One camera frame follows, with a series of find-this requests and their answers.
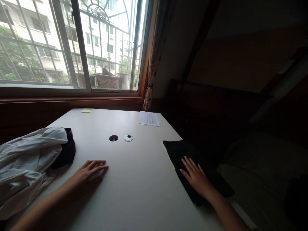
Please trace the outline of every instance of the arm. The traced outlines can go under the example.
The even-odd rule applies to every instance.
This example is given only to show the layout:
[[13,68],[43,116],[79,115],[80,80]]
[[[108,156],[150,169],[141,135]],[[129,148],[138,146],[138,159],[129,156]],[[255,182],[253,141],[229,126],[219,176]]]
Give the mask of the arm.
[[191,186],[204,197],[217,212],[226,231],[248,231],[248,226],[239,217],[230,203],[214,188],[204,174],[201,166],[198,167],[192,159],[185,156],[182,159],[188,173],[180,169],[181,173],[188,180]]
[[11,231],[42,230],[51,219],[50,214],[85,194],[99,184],[103,176],[89,180],[98,172],[108,169],[105,160],[88,160],[60,188],[44,197],[31,211],[21,219]]

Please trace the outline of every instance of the white desk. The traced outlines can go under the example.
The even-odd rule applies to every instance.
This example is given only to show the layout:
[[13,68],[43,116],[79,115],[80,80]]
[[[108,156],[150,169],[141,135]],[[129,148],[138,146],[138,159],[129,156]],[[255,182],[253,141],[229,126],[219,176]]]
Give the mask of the white desk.
[[[87,114],[82,110],[72,109],[50,125],[72,128],[76,144],[73,164],[62,170],[25,211],[14,216],[8,228],[62,185],[86,160],[105,159],[109,169],[103,182],[91,197],[60,212],[54,228],[223,230],[216,213],[196,207],[178,179],[162,141],[177,141],[181,137],[160,113],[157,115],[162,127],[153,127],[139,124],[139,112],[93,109]],[[128,134],[134,137],[131,142],[124,140]],[[111,135],[119,139],[111,142]],[[254,229],[253,222],[236,203],[235,208]]]

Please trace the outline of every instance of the curtain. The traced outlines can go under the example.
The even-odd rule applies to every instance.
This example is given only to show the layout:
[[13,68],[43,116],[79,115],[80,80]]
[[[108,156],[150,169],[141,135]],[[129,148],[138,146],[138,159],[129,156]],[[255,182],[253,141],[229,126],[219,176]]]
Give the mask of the curtain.
[[176,0],[154,0],[149,40],[152,41],[149,55],[148,87],[145,94],[142,110],[150,111],[153,92],[153,83],[158,70],[160,58],[165,46],[169,26],[172,19]]

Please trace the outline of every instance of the white cloth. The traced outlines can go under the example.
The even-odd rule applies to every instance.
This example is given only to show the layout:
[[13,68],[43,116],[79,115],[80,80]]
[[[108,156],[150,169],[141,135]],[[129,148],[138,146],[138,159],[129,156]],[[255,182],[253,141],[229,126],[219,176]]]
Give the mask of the white cloth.
[[0,146],[0,220],[28,206],[54,175],[47,168],[67,143],[63,127],[42,128]]

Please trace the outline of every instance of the right hand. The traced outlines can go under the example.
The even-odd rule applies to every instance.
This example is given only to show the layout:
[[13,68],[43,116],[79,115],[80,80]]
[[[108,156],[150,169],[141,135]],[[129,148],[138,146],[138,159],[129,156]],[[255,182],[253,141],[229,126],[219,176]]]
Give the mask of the right hand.
[[180,169],[181,173],[188,180],[194,190],[197,191],[197,193],[199,193],[205,199],[209,200],[211,195],[217,192],[215,187],[206,177],[204,171],[199,164],[197,167],[191,158],[188,159],[186,156],[184,158],[185,159],[182,159],[182,162],[185,165],[189,174],[183,169]]

